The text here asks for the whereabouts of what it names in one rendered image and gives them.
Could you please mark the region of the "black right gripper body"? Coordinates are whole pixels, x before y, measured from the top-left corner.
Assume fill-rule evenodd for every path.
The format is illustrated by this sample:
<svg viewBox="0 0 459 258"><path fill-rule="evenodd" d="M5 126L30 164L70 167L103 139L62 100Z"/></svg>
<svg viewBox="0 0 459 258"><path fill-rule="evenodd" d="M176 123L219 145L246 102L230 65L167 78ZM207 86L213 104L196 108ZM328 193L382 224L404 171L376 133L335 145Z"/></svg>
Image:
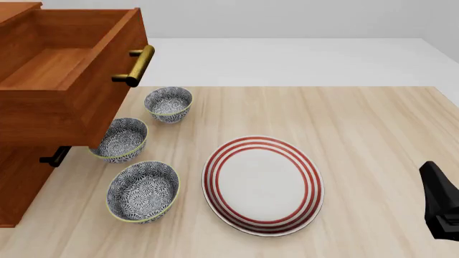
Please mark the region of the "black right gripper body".
<svg viewBox="0 0 459 258"><path fill-rule="evenodd" d="M459 240L459 208L431 216L426 225L434 239Z"/></svg>

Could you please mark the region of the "white plate with red rings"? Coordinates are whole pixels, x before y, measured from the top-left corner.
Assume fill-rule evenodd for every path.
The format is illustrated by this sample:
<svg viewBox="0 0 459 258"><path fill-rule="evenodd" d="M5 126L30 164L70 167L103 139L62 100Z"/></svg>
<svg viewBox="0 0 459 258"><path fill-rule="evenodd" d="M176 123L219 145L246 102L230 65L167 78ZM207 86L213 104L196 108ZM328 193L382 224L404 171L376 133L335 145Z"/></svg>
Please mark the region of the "white plate with red rings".
<svg viewBox="0 0 459 258"><path fill-rule="evenodd" d="M202 191L224 223L261 237L304 229L325 196L314 162L294 145L266 135L245 135L218 147L204 164Z"/></svg>

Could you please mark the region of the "small patterned bowl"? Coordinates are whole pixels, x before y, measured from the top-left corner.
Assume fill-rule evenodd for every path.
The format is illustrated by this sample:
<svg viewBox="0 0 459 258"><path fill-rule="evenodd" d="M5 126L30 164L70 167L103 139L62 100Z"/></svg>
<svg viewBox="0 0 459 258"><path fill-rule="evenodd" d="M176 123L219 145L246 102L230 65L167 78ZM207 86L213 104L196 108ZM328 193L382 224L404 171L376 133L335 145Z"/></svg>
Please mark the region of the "small patterned bowl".
<svg viewBox="0 0 459 258"><path fill-rule="evenodd" d="M159 122L173 124L186 117L192 102L193 95L183 87L162 87L146 96L144 106Z"/></svg>

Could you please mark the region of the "wooden cabinet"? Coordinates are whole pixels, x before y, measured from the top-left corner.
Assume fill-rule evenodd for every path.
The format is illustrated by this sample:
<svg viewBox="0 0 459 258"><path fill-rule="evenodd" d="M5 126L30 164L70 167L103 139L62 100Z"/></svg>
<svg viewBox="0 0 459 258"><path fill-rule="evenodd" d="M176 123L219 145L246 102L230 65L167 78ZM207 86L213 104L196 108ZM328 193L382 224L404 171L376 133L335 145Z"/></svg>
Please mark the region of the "wooden cabinet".
<svg viewBox="0 0 459 258"><path fill-rule="evenodd" d="M22 47L37 39L31 14L40 8L38 2L0 2L0 85L37 53L38 47ZM13 228L21 221L55 169L39 158L53 156L59 148L18 143L17 135L8 135L5 112L16 107L0 88L0 228Z"/></svg>

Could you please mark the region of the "open wooden drawer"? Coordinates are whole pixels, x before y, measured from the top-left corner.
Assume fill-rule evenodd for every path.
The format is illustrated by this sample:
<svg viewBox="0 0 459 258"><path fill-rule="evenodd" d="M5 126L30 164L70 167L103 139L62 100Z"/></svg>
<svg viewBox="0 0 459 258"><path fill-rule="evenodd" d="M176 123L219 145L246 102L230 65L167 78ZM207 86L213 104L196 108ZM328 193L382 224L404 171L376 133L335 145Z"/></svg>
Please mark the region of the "open wooden drawer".
<svg viewBox="0 0 459 258"><path fill-rule="evenodd" d="M113 82L127 75L143 49L146 30L139 8L43 9L31 14L38 51L2 82L8 135L33 145L88 145L105 135L132 87Z"/></svg>

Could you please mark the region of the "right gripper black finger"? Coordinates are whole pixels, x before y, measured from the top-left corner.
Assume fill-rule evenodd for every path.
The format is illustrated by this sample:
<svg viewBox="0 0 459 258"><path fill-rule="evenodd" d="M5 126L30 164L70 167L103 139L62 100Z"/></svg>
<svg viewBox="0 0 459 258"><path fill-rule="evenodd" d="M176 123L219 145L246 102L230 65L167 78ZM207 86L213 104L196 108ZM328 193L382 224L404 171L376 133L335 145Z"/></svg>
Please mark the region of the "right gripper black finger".
<svg viewBox="0 0 459 258"><path fill-rule="evenodd" d="M459 188L456 188L442 170L426 161L419 169L425 192L425 219L444 214L459 214Z"/></svg>

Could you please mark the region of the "medium patterned bowl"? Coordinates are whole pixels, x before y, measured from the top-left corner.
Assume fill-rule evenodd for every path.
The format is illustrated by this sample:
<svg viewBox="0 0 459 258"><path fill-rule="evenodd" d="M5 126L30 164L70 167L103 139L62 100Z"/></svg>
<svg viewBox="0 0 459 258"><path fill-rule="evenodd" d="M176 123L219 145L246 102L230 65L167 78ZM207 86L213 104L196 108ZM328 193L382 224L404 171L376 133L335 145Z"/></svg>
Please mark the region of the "medium patterned bowl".
<svg viewBox="0 0 459 258"><path fill-rule="evenodd" d="M106 163L127 163L139 156L146 146L148 126L136 118L113 120L97 148L88 148Z"/></svg>

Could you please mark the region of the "large patterned bowl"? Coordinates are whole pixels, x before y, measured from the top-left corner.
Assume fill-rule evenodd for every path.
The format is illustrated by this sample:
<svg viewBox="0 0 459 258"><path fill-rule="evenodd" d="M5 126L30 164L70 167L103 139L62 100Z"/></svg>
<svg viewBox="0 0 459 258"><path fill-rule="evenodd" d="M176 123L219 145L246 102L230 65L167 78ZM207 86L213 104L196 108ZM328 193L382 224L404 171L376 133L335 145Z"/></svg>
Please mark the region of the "large patterned bowl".
<svg viewBox="0 0 459 258"><path fill-rule="evenodd" d="M179 175L170 165L142 161L123 169L110 182L106 206L120 221L147 224L171 209L179 191Z"/></svg>

